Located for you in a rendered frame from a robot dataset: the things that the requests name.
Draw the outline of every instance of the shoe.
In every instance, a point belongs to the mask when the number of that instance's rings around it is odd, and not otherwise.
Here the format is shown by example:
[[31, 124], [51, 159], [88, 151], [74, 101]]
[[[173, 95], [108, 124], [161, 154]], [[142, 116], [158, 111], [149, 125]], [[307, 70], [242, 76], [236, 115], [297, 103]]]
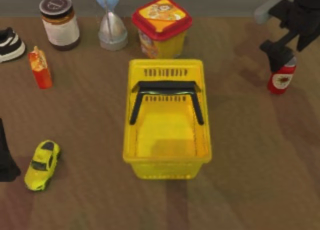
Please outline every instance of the shoe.
[[0, 30], [0, 63], [18, 59], [25, 52], [25, 43], [11, 27]]

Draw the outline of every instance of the yellow bin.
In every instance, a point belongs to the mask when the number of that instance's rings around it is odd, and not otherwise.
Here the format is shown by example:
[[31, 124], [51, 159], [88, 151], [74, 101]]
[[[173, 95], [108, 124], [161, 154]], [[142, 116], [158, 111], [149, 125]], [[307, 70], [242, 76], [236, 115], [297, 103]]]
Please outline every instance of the yellow bin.
[[172, 59], [182, 53], [192, 18], [172, 0], [154, 0], [136, 10], [141, 49], [151, 59]]
[[211, 158], [202, 62], [130, 61], [124, 161], [142, 179], [192, 179]]

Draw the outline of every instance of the car wheel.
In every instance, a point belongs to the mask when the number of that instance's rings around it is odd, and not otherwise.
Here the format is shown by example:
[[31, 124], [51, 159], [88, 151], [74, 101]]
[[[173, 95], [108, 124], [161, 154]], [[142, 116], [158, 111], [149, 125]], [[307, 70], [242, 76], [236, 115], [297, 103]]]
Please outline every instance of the car wheel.
[[59, 153], [57, 154], [56, 159], [59, 160], [60, 157], [61, 157], [61, 151], [59, 151]]
[[51, 177], [45, 182], [43, 190], [46, 190], [51, 182]]

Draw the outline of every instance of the bin handle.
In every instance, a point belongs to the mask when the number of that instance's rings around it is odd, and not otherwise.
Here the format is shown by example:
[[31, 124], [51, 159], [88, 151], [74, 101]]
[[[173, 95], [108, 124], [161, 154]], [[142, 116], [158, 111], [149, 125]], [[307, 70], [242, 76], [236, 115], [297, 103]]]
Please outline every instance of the bin handle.
[[197, 84], [195, 81], [139, 81], [136, 85], [139, 90], [135, 99], [130, 125], [137, 121], [140, 106], [144, 95], [190, 95], [197, 122], [199, 125], [204, 124], [204, 118], [201, 112], [198, 96]]

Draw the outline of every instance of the red lid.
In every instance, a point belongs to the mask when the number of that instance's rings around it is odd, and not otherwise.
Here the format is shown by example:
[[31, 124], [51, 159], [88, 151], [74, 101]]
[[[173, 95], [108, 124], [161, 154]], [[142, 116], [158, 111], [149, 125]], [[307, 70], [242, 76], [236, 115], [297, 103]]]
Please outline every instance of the red lid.
[[187, 30], [192, 18], [172, 0], [154, 0], [139, 7], [132, 22], [152, 40], [164, 41]]

